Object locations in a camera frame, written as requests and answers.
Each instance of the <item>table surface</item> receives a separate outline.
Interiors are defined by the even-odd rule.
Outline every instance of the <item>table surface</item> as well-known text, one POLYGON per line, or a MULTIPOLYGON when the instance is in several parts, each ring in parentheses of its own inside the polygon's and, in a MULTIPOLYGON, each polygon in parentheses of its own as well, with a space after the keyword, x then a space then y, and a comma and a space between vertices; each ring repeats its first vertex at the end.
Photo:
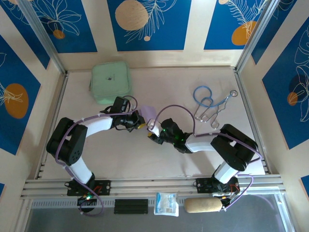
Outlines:
MULTIPOLYGON (((197 86, 212 89, 213 99, 219 102, 230 90, 239 92, 231 68, 162 68, 131 69, 133 96, 139 106, 153 106, 157 112, 170 104, 179 104, 194 112, 197 104, 192 93, 197 86)), ((71 72, 61 103, 58 121, 63 117, 79 120, 96 115, 106 105, 95 102, 89 91, 91 72, 71 72)), ((207 96, 206 90, 197 93, 199 99, 207 96)), ((192 131, 192 118, 180 108, 169 108, 159 121, 172 118, 184 132, 192 131)), ((244 104, 239 94, 230 98, 226 109, 217 120, 220 127, 229 123, 253 138, 244 104)), ((214 131, 209 123, 196 121, 196 132, 214 131)), ((147 178, 212 175, 223 162, 216 151, 181 154, 171 144, 158 145, 147 138, 147 130, 102 131, 86 139, 83 159, 97 178, 147 178)), ((261 161, 250 164, 246 174, 264 174, 261 161)), ((64 179, 69 175, 47 156, 43 179, 64 179)))

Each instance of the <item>purple object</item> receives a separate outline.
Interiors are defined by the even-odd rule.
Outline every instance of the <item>purple object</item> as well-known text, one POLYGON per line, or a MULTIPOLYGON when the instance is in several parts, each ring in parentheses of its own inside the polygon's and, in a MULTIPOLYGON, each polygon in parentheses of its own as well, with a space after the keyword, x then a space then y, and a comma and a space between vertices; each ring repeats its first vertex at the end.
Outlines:
POLYGON ((150 119, 155 119, 156 117, 156 111, 153 106, 143 105, 139 111, 146 123, 148 123, 150 119))

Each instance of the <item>beige circle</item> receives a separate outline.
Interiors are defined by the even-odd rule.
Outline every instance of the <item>beige circle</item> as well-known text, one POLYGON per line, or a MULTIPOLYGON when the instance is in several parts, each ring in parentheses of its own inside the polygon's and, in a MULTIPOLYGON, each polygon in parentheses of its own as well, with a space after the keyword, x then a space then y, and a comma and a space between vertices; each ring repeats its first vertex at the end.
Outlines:
POLYGON ((148 22, 146 8, 136 0, 125 0, 116 9, 116 21, 124 30, 138 30, 148 22))
POLYGON ((223 5, 226 4, 229 0, 219 0, 219 4, 223 5))
POLYGON ((145 36, 144 37, 144 40, 147 42, 147 41, 150 41, 150 37, 149 36, 145 36))
POLYGON ((15 5, 17 5, 17 2, 16 2, 16 0, 8 0, 10 3, 13 3, 13 4, 15 4, 15 5))

